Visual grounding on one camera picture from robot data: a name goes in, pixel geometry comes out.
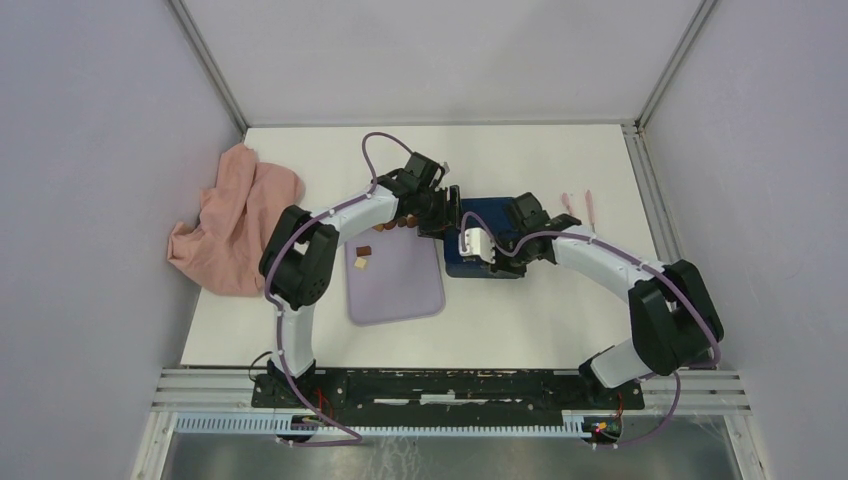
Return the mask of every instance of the gray wall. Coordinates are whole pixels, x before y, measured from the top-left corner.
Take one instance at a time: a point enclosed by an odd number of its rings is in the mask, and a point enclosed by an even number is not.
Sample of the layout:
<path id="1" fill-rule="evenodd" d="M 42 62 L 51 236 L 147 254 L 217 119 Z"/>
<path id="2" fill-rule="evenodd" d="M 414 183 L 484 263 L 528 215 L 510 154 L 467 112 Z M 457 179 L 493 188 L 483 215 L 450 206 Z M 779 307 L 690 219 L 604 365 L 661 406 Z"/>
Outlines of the gray wall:
<path id="1" fill-rule="evenodd" d="M 165 262 L 237 141 L 164 1 L 0 6 L 0 477 L 126 478 L 198 289 Z"/>
<path id="2" fill-rule="evenodd" d="M 699 0 L 186 0 L 254 125 L 639 114 Z"/>
<path id="3" fill-rule="evenodd" d="M 648 126 L 777 479 L 848 467 L 846 24 L 846 2 L 721 2 Z"/>

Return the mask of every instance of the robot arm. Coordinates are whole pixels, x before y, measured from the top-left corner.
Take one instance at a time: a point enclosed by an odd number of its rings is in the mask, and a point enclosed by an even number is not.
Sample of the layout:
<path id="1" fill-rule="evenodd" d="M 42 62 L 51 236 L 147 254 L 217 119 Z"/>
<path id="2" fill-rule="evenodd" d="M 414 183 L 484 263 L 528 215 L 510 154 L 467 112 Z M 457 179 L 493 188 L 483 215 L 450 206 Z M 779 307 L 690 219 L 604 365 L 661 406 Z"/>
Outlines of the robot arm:
<path id="1" fill-rule="evenodd" d="M 338 245 L 374 225 L 409 214 L 419 218 L 419 235 L 444 238 L 445 229 L 460 224 L 462 211 L 458 187 L 438 187 L 443 175 L 444 169 L 436 162 L 414 153 L 405 168 L 379 177 L 376 189 L 364 200 L 338 211 L 325 210 L 328 215 L 297 239 L 299 244 L 308 242 L 305 250 L 292 248 L 286 252 L 273 278 L 268 278 L 270 265 L 282 245 L 313 218 L 297 206 L 283 212 L 263 254 L 260 271 L 271 282 L 272 294 L 284 300 L 282 344 L 276 339 L 274 350 L 285 352 L 286 364 L 295 378 L 314 364 L 314 305 L 330 283 Z M 480 257 L 489 264 L 488 268 L 519 277 L 524 275 L 528 263 L 548 260 L 581 272 L 630 306 L 632 337 L 595 355 L 579 368 L 592 394 L 651 373 L 669 375 L 705 355 L 710 347 L 695 319 L 650 272 L 662 272 L 664 278 L 670 279 L 694 305 L 715 339 L 723 337 L 703 280 L 691 263 L 681 260 L 666 266 L 639 260 L 634 265 L 626 259 L 634 258 L 632 255 L 597 239 L 576 218 L 565 214 L 548 217 L 529 193 L 515 198 L 505 210 L 521 237 L 539 235 L 522 241 L 520 248 L 506 254 L 506 249 L 500 248 L 498 240 L 485 230 L 469 228 L 464 232 L 465 241 L 458 246 L 460 254 Z M 550 235 L 557 232 L 562 235 Z M 507 247 L 514 248 L 511 242 Z M 279 357 L 272 358 L 275 366 L 281 368 Z"/>

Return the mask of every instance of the pink cloth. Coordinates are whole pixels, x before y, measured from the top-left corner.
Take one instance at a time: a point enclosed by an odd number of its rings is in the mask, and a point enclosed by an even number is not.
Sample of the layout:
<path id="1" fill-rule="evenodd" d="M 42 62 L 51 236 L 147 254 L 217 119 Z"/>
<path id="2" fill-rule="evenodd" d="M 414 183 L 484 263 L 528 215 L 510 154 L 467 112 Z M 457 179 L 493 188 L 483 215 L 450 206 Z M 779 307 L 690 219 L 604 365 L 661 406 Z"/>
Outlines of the pink cloth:
<path id="1" fill-rule="evenodd" d="M 221 155 L 215 188 L 200 196 L 200 225 L 180 222 L 168 238 L 168 261 L 218 295 L 252 296 L 264 286 L 259 259 L 283 209 L 303 196 L 291 170 L 257 161 L 238 144 Z"/>

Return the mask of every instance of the black cable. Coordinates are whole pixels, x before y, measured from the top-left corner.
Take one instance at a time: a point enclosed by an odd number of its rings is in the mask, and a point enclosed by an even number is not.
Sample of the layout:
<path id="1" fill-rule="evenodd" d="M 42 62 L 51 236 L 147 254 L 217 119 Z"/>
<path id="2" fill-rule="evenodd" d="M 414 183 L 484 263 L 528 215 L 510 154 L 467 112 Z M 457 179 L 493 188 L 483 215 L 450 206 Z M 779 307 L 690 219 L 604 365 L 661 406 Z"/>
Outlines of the black cable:
<path id="1" fill-rule="evenodd" d="M 256 382 L 256 377 L 250 376 L 250 371 L 253 370 L 253 366 L 256 365 L 256 362 L 258 362 L 259 360 L 262 360 L 263 357 L 267 357 L 268 355 L 271 355 L 272 353 L 274 353 L 274 352 L 272 352 L 271 350 L 268 350 L 267 352 L 260 354 L 258 357 L 254 358 L 252 362 L 250 362 L 250 366 L 247 367 L 247 378 L 249 378 L 251 382 Z"/>

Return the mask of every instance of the gray floor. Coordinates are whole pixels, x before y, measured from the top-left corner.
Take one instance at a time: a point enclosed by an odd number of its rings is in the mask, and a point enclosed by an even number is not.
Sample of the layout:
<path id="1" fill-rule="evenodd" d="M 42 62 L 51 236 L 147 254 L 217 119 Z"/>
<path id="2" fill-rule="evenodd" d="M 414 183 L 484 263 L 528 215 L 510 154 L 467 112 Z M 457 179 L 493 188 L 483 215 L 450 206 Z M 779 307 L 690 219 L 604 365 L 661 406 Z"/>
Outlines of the gray floor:
<path id="1" fill-rule="evenodd" d="M 656 419 L 625 424 L 625 438 Z M 229 479 L 734 479 L 721 418 L 675 419 L 655 439 L 593 452 L 576 439 L 371 438 L 358 447 L 292 449 L 257 435 L 179 434 L 163 478 Z"/>

